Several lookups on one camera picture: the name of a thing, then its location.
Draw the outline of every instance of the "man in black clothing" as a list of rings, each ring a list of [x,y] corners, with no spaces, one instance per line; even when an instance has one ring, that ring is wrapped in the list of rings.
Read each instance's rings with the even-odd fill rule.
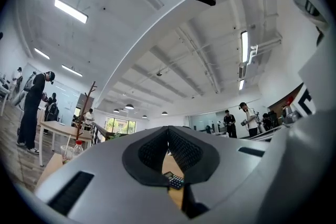
[[[229,137],[237,138],[235,116],[231,115],[228,110],[225,110],[225,113],[224,122],[226,123],[226,131],[229,133]]]
[[[54,118],[50,115],[55,114],[55,109],[57,109],[56,102],[57,102],[56,93],[54,92],[52,94],[52,96],[49,97],[49,99],[46,103],[46,112],[44,114],[44,121],[53,121],[54,120]],[[47,129],[44,129],[44,131],[43,131],[44,134],[48,134],[48,132],[49,131]]]
[[[26,146],[27,151],[33,154],[39,154],[35,148],[35,135],[37,125],[37,110],[41,99],[47,101],[47,96],[43,94],[46,81],[53,81],[55,74],[53,72],[46,72],[38,74],[33,80],[33,86],[29,90],[25,100],[24,115],[20,124],[19,137],[16,142],[18,146]]]

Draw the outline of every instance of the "black jacket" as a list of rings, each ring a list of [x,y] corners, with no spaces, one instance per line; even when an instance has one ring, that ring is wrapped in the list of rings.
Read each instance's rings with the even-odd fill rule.
[[[30,91],[27,93],[26,97],[26,105],[31,108],[38,109],[40,105],[44,86],[46,84],[46,77],[43,73],[38,74],[33,80],[33,86],[31,87]]]

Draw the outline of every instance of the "ceiling beam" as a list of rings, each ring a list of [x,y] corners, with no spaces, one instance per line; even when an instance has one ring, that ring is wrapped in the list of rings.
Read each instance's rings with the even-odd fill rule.
[[[191,50],[190,50],[191,54],[193,54],[194,51],[196,52],[195,55],[198,58],[199,63],[203,67],[204,73],[207,79],[209,80],[212,88],[214,89],[215,93],[220,93],[221,89],[218,84],[218,80],[215,76],[215,72],[212,68],[212,65],[209,64],[207,55],[201,49],[202,42],[200,41],[200,38],[197,35],[197,31],[195,30],[195,27],[189,23],[185,23],[184,26],[187,29],[187,31],[184,31],[181,27],[178,27],[176,29],[177,35],[179,36],[181,40],[184,41],[183,44],[185,46],[188,47],[188,44],[189,44],[189,46],[191,47]]]
[[[138,65],[134,65],[132,67],[132,69],[135,70],[136,72],[138,72],[139,74],[143,75],[144,77],[156,82],[157,84],[161,85],[162,87],[165,87],[167,90],[172,91],[173,93],[177,94],[178,96],[180,96],[182,98],[187,97],[187,95],[185,95],[183,92],[180,92],[179,90],[170,86],[168,83],[162,81],[161,79],[158,79],[155,75],[148,73],[147,70],[143,69],[142,67],[140,67]]]
[[[216,1],[219,5],[227,0]],[[147,51],[155,46],[162,37],[174,30],[181,23],[194,18],[208,8],[208,5],[196,0],[171,0],[148,20],[144,21],[129,41],[131,42],[131,49],[123,57],[120,57],[119,63],[111,63],[111,76],[99,98],[97,98],[96,106],[99,105],[110,89],[122,78],[127,70]]]
[[[124,94],[123,91],[118,90],[116,88],[112,88],[111,91],[116,92],[118,94]],[[152,101],[149,101],[149,100],[146,100],[146,99],[143,99],[141,97],[137,97],[137,96],[134,96],[134,95],[131,95],[131,94],[127,94],[127,97],[130,98],[130,99],[139,101],[139,102],[143,102],[143,103],[151,104],[151,105],[154,105],[154,106],[158,106],[159,108],[162,107],[160,104],[157,104],[155,102],[152,102]]]
[[[121,78],[119,80],[119,82],[122,83],[122,84],[125,84],[125,85],[127,85],[127,86],[129,86],[129,87],[131,87],[133,89],[136,89],[136,90],[141,91],[143,93],[149,94],[149,95],[151,95],[153,97],[161,99],[162,101],[165,101],[165,102],[168,102],[168,103],[171,103],[171,104],[173,103],[172,100],[170,100],[170,99],[168,99],[168,98],[166,98],[166,97],[164,97],[162,95],[159,95],[159,94],[157,94],[155,92],[152,92],[151,90],[146,89],[146,88],[144,88],[144,87],[142,87],[140,85],[137,85],[137,84],[135,84],[135,83],[133,83],[133,82],[127,80],[127,79]]]
[[[203,95],[203,92],[201,89],[196,85],[196,83],[188,78],[188,75],[174,62],[172,62],[164,53],[163,51],[158,47],[154,46],[150,49],[150,52],[158,58],[161,62],[163,62],[166,66],[169,66],[172,71],[175,72],[181,79],[184,80],[185,83],[187,83],[191,88],[194,89],[195,92],[199,95]]]

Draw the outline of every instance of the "window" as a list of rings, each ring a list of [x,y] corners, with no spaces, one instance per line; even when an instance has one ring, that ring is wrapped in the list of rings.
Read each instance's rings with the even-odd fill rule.
[[[135,133],[135,121],[127,121],[107,117],[105,130],[111,133],[133,134]]]

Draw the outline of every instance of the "black vent grille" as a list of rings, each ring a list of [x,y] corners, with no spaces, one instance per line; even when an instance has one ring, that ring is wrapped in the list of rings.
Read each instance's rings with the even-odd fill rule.
[[[66,216],[74,206],[80,195],[87,188],[94,175],[79,172],[49,203],[49,206],[60,214]]]

